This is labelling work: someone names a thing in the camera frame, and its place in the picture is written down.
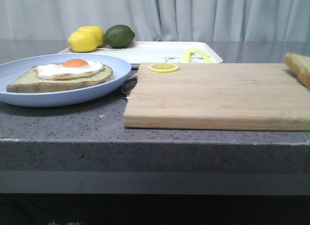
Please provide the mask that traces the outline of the light blue plate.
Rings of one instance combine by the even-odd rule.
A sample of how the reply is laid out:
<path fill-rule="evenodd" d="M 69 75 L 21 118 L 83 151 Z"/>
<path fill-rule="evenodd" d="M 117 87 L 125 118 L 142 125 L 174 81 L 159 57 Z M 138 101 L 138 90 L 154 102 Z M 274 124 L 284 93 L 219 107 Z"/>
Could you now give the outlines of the light blue plate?
<path fill-rule="evenodd" d="M 12 93 L 6 91 L 7 85 L 36 64 L 45 65 L 64 62 L 73 58 L 102 62 L 108 65 L 113 69 L 112 80 L 96 86 L 59 92 Z M 78 104 L 105 96 L 116 90 L 127 80 L 130 71 L 131 65 L 127 61 L 97 54 L 53 54 L 15 60 L 0 65 L 0 101 L 26 107 L 51 107 Z"/>

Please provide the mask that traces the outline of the bread slice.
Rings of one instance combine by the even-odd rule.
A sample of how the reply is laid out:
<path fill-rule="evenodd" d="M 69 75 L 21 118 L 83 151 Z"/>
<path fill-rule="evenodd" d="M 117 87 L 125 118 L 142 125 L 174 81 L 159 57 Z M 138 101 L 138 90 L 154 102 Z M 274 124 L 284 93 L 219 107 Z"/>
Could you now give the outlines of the bread slice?
<path fill-rule="evenodd" d="M 310 89 L 310 57 L 297 53 L 287 53 L 284 62 L 297 76 L 298 80 Z"/>
<path fill-rule="evenodd" d="M 106 83 L 110 81 L 113 76 L 112 68 L 105 65 L 102 71 L 89 77 L 42 80 L 37 77 L 35 72 L 37 67 L 37 65 L 33 66 L 24 75 L 7 85 L 6 91 L 14 93 L 44 93 L 76 90 Z"/>

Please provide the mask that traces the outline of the white bear tray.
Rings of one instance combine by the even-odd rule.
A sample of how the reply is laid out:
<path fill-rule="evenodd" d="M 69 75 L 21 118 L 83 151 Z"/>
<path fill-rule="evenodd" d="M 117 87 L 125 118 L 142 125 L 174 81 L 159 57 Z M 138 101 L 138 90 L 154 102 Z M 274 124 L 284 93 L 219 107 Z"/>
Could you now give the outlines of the white bear tray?
<path fill-rule="evenodd" d="M 178 63 L 188 48 L 195 49 L 191 63 L 204 63 L 199 51 L 209 54 L 211 63 L 222 63 L 223 60 L 206 43 L 202 42 L 133 42 L 126 48 L 112 48 L 108 45 L 97 48 L 92 54 L 106 55 L 123 59 L 133 67 L 142 62 Z"/>

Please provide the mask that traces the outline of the lemon slice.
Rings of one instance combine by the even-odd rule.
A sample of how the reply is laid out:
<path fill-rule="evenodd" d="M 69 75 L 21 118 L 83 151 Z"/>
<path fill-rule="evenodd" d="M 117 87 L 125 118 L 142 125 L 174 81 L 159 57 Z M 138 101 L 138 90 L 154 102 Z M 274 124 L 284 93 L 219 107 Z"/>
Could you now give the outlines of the lemon slice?
<path fill-rule="evenodd" d="M 174 63 L 153 63 L 148 69 L 157 73 L 171 73 L 179 70 L 179 66 Z"/>

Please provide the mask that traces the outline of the yellow plastic fork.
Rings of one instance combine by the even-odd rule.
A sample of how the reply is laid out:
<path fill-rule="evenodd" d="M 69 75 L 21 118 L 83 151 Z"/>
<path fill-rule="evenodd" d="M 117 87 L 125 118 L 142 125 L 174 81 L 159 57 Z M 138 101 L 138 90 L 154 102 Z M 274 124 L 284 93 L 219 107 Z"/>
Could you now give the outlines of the yellow plastic fork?
<path fill-rule="evenodd" d="M 191 56 L 195 54 L 195 48 L 189 47 L 185 50 L 183 57 L 180 60 L 180 63 L 191 63 Z"/>

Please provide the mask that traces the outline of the yellow plastic knife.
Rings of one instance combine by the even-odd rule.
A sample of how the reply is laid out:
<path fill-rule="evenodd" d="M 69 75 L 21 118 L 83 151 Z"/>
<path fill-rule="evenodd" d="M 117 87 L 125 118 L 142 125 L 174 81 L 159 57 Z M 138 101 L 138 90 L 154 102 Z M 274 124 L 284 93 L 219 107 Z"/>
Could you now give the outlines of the yellow plastic knife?
<path fill-rule="evenodd" d="M 197 50 L 198 54 L 203 59 L 204 63 L 214 63 L 214 61 L 211 59 L 211 55 L 203 50 Z"/>

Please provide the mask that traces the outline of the wooden cutting board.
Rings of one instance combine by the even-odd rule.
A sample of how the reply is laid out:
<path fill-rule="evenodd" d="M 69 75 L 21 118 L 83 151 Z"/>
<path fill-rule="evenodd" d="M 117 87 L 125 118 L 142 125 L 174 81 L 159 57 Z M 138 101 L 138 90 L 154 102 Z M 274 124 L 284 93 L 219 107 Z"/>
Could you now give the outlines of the wooden cutting board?
<path fill-rule="evenodd" d="M 148 63 L 124 111 L 133 128 L 308 131 L 310 93 L 283 63 L 181 63 L 156 73 Z"/>

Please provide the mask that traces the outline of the green lime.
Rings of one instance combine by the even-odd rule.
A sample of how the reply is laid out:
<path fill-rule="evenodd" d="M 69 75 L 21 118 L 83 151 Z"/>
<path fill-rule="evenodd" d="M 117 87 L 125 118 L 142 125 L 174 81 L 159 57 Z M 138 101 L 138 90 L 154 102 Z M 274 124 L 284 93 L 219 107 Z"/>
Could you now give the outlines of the green lime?
<path fill-rule="evenodd" d="M 114 25 L 107 29 L 104 42 L 113 48 L 125 48 L 132 44 L 135 33 L 127 25 Z"/>

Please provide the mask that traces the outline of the rear yellow lemon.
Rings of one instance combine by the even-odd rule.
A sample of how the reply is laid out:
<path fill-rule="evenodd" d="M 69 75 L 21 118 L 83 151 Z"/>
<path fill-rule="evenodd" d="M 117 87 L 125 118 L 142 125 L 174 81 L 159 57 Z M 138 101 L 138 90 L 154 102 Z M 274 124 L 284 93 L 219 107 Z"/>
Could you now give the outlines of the rear yellow lemon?
<path fill-rule="evenodd" d="M 102 47 L 105 45 L 105 41 L 104 41 L 105 32 L 102 30 L 101 27 L 99 27 L 99 26 L 83 26 L 83 27 L 78 28 L 77 31 L 93 32 L 99 40 L 98 47 Z"/>

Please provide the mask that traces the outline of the yellow lemon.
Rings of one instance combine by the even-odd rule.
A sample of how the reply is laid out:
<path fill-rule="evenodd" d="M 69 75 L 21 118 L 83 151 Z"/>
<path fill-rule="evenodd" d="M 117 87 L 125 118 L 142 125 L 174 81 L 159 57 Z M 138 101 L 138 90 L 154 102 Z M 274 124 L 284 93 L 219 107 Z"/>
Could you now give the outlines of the yellow lemon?
<path fill-rule="evenodd" d="M 71 33 L 67 42 L 75 52 L 90 52 L 99 46 L 99 40 L 91 31 L 75 31 Z"/>
<path fill-rule="evenodd" d="M 105 41 L 104 41 L 105 32 L 102 30 L 101 27 L 99 27 L 99 26 L 83 26 L 83 27 L 78 28 L 77 31 L 93 32 L 99 40 L 98 47 L 102 47 L 105 45 Z"/>

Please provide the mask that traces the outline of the fried egg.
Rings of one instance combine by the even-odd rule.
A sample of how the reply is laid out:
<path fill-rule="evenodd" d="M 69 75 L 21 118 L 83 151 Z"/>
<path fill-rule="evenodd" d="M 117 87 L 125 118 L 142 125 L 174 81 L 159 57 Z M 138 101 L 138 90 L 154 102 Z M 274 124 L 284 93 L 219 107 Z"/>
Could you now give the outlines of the fried egg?
<path fill-rule="evenodd" d="M 83 59 L 70 59 L 63 63 L 38 65 L 35 72 L 39 79 L 59 80 L 90 77 L 104 70 L 104 64 Z"/>

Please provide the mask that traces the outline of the front yellow lemon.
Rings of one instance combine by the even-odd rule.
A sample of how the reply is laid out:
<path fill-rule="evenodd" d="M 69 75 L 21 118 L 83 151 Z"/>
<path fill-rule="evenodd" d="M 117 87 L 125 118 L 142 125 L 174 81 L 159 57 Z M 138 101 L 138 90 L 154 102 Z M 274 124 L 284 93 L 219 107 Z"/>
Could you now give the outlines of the front yellow lemon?
<path fill-rule="evenodd" d="M 75 52 L 90 52 L 99 46 L 99 40 L 91 31 L 75 31 L 71 33 L 67 42 Z"/>

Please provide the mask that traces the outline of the white curtain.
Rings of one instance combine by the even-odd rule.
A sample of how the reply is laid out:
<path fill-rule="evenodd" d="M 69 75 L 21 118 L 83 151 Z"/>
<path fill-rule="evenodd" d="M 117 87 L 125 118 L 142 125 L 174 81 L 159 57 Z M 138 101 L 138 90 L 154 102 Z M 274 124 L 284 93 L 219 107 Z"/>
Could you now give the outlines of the white curtain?
<path fill-rule="evenodd" d="M 64 40 L 81 26 L 131 27 L 138 41 L 310 39 L 310 0 L 0 0 L 3 40 Z"/>

